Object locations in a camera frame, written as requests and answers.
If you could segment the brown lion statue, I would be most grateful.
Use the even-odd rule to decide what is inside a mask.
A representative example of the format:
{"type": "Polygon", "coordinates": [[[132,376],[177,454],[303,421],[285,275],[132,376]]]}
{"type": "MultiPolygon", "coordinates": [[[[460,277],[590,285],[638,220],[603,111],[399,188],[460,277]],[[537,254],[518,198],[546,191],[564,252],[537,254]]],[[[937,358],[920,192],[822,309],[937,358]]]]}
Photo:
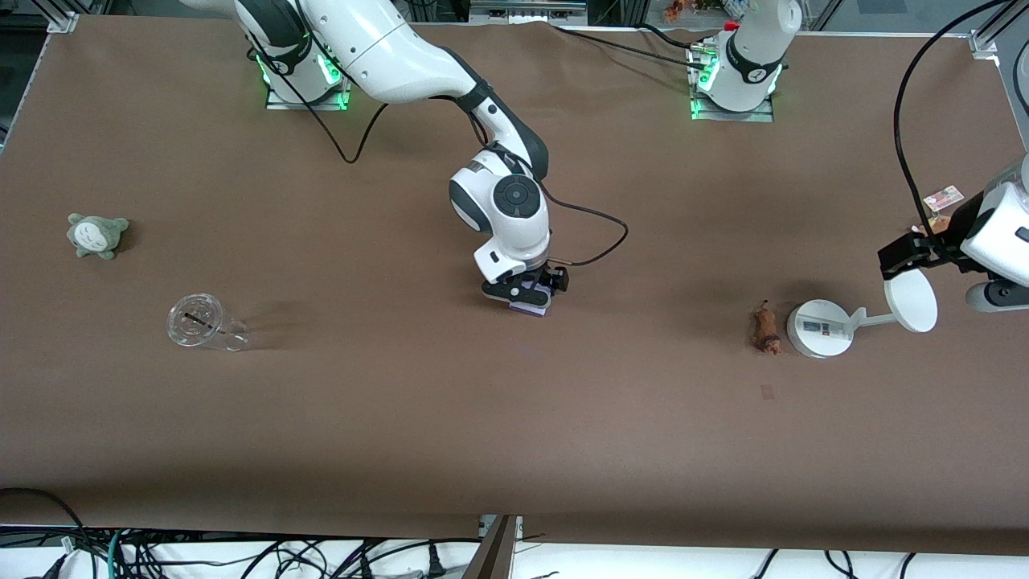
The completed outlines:
{"type": "Polygon", "coordinates": [[[780,355],[782,352],[781,337],[777,330],[777,319],[775,312],[769,307],[769,301],[762,300],[760,306],[751,312],[754,322],[754,331],[751,343],[759,352],[768,355],[780,355]]]}

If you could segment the white round phone stand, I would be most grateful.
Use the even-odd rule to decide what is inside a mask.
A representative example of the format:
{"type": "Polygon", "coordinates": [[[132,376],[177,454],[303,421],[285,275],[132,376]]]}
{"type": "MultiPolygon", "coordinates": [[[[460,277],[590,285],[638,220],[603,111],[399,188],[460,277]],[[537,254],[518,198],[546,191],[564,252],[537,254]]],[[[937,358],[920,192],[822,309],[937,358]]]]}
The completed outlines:
{"type": "Polygon", "coordinates": [[[828,359],[848,351],[860,327],[897,323],[912,333],[930,332],[938,320],[936,292],[919,269],[901,272],[884,282],[889,311],[870,315],[867,307],[849,313],[827,300],[811,300],[788,316],[788,339],[802,355],[828,359]]]}

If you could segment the dark table support beam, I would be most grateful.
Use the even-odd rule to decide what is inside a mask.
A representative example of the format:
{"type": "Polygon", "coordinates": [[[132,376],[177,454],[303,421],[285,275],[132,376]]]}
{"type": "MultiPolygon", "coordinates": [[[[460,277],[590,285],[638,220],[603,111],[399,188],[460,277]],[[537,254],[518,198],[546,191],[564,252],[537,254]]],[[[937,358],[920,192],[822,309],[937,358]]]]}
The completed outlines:
{"type": "Polygon", "coordinates": [[[510,579],[514,544],[524,538],[519,515],[483,515],[485,536],[461,579],[510,579]]]}

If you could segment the clear plastic cup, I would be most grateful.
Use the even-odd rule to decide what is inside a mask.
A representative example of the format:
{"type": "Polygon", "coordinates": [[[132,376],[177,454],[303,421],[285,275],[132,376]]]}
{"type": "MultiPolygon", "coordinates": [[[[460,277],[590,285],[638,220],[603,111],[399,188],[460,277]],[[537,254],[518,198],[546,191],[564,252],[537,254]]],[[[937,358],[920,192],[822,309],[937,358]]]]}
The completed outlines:
{"type": "Polygon", "coordinates": [[[213,294],[188,294],[170,307],[166,316],[170,341],[210,351],[245,351],[250,330],[234,318],[213,294]]]}

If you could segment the grey plush toy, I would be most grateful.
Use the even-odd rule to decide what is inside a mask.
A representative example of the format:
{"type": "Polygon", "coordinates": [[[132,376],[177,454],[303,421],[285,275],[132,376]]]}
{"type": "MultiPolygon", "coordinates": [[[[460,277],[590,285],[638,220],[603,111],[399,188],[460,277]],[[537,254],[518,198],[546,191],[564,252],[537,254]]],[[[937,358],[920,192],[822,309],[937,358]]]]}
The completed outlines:
{"type": "Polygon", "coordinates": [[[96,254],[103,260],[113,260],[117,255],[121,236],[129,230],[127,219],[104,219],[80,213],[71,213],[68,216],[68,224],[70,227],[67,238],[80,259],[88,254],[96,254]]]}

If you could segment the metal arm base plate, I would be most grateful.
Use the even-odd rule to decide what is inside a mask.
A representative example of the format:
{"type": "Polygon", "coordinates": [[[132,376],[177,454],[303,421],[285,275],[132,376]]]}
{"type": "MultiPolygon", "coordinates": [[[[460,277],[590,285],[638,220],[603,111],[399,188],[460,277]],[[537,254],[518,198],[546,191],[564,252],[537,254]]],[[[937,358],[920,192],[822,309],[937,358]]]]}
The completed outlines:
{"type": "Polygon", "coordinates": [[[685,51],[691,64],[690,115],[694,121],[774,121],[772,94],[782,66],[736,69],[725,63],[718,43],[693,43],[685,51]]]}
{"type": "Polygon", "coordinates": [[[256,57],[265,82],[267,109],[345,111],[352,84],[338,66],[313,43],[285,47],[265,47],[256,57]]]}

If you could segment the metal frame rail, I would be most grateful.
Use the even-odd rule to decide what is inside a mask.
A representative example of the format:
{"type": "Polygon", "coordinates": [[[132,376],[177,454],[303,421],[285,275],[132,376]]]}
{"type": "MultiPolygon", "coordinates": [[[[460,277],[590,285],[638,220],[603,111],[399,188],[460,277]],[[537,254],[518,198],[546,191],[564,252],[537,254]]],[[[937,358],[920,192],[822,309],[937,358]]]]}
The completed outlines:
{"type": "Polygon", "coordinates": [[[468,23],[547,22],[587,26],[587,0],[468,0],[468,23]]]}

